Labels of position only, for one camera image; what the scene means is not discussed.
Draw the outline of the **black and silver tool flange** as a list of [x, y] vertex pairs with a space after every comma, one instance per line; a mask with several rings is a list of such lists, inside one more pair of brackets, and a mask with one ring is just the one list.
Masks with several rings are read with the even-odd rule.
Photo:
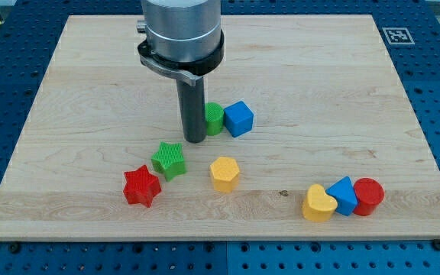
[[192, 62], [176, 62], [159, 56], [152, 50], [147, 41], [137, 46], [140, 62], [153, 72], [195, 86], [196, 82], [205, 74], [213, 71], [223, 60], [225, 35], [220, 33], [218, 46], [207, 56]]

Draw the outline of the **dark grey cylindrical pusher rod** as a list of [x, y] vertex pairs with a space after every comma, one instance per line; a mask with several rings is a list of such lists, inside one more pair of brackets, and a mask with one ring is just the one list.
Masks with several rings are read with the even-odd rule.
[[190, 143], [199, 143], [206, 136], [205, 88], [200, 77], [194, 86], [176, 81], [184, 138]]

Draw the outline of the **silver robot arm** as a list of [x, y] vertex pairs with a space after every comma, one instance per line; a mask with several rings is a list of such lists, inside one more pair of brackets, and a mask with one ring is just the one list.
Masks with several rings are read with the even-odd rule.
[[225, 36], [219, 0], [144, 0], [137, 32], [140, 62], [176, 81], [184, 138], [206, 136], [204, 75], [223, 60]]

